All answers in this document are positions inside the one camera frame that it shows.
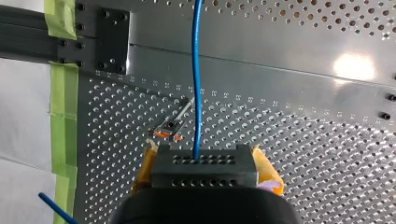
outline cable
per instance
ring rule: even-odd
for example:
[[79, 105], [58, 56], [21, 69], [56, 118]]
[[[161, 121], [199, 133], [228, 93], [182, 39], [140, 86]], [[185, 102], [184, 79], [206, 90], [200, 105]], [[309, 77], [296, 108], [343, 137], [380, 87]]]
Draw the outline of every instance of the cable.
[[66, 221], [69, 224], [78, 224], [72, 217], [67, 215], [67, 213], [64, 210], [62, 210], [62, 208], [60, 208], [58, 205], [56, 205], [55, 202], [53, 202], [49, 197], [47, 197], [47, 195], [45, 195], [44, 193], [39, 193], [38, 197], [40, 197], [40, 199], [43, 200], [44, 203], [46, 203], [50, 208], [52, 208], [52, 210], [56, 214], [62, 217], [64, 221]]
[[201, 70], [199, 64], [199, 42], [201, 27], [201, 12], [203, 0], [195, 0], [194, 17], [192, 21], [192, 73], [194, 76], [195, 95], [195, 137], [192, 156], [198, 160], [201, 145], [202, 99], [201, 99]]

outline bolt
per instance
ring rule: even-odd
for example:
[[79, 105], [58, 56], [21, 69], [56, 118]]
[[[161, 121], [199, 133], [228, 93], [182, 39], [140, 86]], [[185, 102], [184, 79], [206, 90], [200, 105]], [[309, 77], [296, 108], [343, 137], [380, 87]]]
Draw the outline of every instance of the bolt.
[[127, 20], [128, 20], [128, 15], [126, 15], [126, 14], [120, 14], [120, 20], [122, 20], [122, 21], [127, 21]]
[[61, 40], [61, 41], [59, 41], [59, 45], [62, 47], [65, 47], [67, 45], [67, 41]]
[[100, 69], [105, 69], [107, 68], [107, 63], [99, 63], [98, 66]]
[[104, 18], [108, 18], [110, 16], [110, 13], [107, 10], [102, 9], [100, 11], [100, 14], [104, 17]]
[[77, 62], [76, 62], [76, 65], [77, 65], [78, 67], [82, 67], [82, 65], [84, 65], [84, 62], [82, 62], [82, 61], [77, 61]]
[[77, 43], [76, 48], [83, 49], [83, 48], [85, 48], [85, 45], [83, 43]]
[[77, 9], [80, 10], [80, 11], [85, 10], [84, 4], [78, 3], [78, 4], [77, 4]]
[[123, 72], [125, 70], [125, 67], [124, 66], [119, 66], [119, 67], [117, 67], [117, 70], [119, 72]]
[[84, 26], [83, 24], [81, 24], [81, 23], [78, 23], [78, 24], [76, 25], [76, 28], [77, 28], [78, 30], [84, 30], [84, 29], [85, 29], [85, 26]]
[[392, 101], [392, 102], [395, 102], [395, 101], [396, 101], [396, 95], [390, 94], [390, 95], [388, 96], [388, 100], [390, 100], [390, 101]]
[[380, 113], [379, 117], [384, 120], [390, 120], [390, 115], [387, 113]]

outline tape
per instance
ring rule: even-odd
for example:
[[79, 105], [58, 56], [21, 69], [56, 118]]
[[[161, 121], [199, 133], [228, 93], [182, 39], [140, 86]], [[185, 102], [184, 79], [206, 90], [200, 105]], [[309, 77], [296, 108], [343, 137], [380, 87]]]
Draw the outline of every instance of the tape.
[[77, 39], [75, 0], [46, 0], [44, 14], [49, 35], [67, 39]]
[[[50, 127], [52, 172], [57, 175], [55, 202], [73, 216], [77, 187], [78, 68], [51, 65]], [[55, 224], [64, 224], [58, 216]]]

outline perforated aluminum sheet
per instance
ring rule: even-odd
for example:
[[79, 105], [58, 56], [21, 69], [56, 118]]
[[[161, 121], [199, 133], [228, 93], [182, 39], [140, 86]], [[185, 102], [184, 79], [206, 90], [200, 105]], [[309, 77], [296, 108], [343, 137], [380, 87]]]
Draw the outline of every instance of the perforated aluminum sheet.
[[[160, 63], [158, 67], [151, 66], [148, 61], [143, 63], [148, 56], [161, 59], [156, 58], [158, 54], [164, 57], [162, 61], [168, 64], [168, 71], [173, 71], [171, 77], [155, 73], [155, 69], [162, 69]], [[177, 84], [180, 83], [177, 81], [183, 81], [180, 77], [189, 65], [179, 65], [178, 70], [173, 70], [176, 69], [174, 66], [184, 62], [184, 57], [189, 59], [190, 56], [150, 49], [133, 49], [132, 55], [140, 58], [134, 60], [137, 62], [135, 76], [80, 77], [81, 151], [78, 155], [76, 211], [79, 212], [76, 216], [84, 221], [82, 223], [108, 221], [110, 214], [131, 192], [147, 145], [148, 128], [164, 113], [176, 113], [179, 99], [191, 95], [190, 83]], [[224, 63], [211, 59], [203, 59], [203, 62], [206, 60]], [[204, 148], [227, 149], [237, 143], [260, 144], [285, 180], [284, 197], [295, 206], [304, 223], [395, 222], [396, 132], [391, 122], [381, 121], [369, 111], [366, 111], [369, 117], [353, 117], [343, 110], [288, 103], [288, 99], [293, 99], [289, 94], [280, 96], [285, 100], [274, 101], [279, 97], [276, 92], [256, 100], [244, 95], [244, 88], [216, 91], [211, 88], [229, 84], [222, 83], [221, 79], [207, 79], [216, 66], [208, 67], [210, 72], [203, 77], [204, 89], [201, 91], [204, 96]], [[260, 69], [263, 78], [266, 69]], [[262, 83], [260, 77], [252, 78], [255, 75], [244, 73], [246, 85], [254, 87], [256, 82]], [[307, 86], [321, 83], [325, 93], [332, 88], [324, 87], [339, 81], [283, 74], [276, 77], [280, 80], [275, 78], [270, 83], [262, 83], [262, 87], [270, 88], [276, 80], [285, 82], [294, 76], [300, 80], [307, 78], [304, 82]], [[309, 91], [304, 85], [296, 83], [292, 90], [298, 92], [303, 88], [308, 94], [318, 91], [315, 88]], [[342, 85], [343, 90], [338, 91], [340, 97], [344, 96], [343, 91], [349, 93], [348, 89], [356, 90], [363, 84]], [[366, 97], [364, 103], [369, 104], [369, 96], [375, 96], [380, 90], [387, 89], [363, 85], [361, 97]], [[332, 102], [341, 104], [344, 101]], [[187, 128], [183, 131], [183, 140], [173, 144], [174, 149], [192, 148], [193, 110], [184, 119]]]
[[[80, 77], [81, 223], [108, 221], [130, 193], [147, 129], [192, 97], [193, 1], [95, 3], [133, 12], [133, 46], [129, 76]], [[260, 144], [304, 223], [395, 223], [394, 4], [206, 0], [203, 147]], [[193, 111], [184, 119], [174, 149], [192, 148]]]

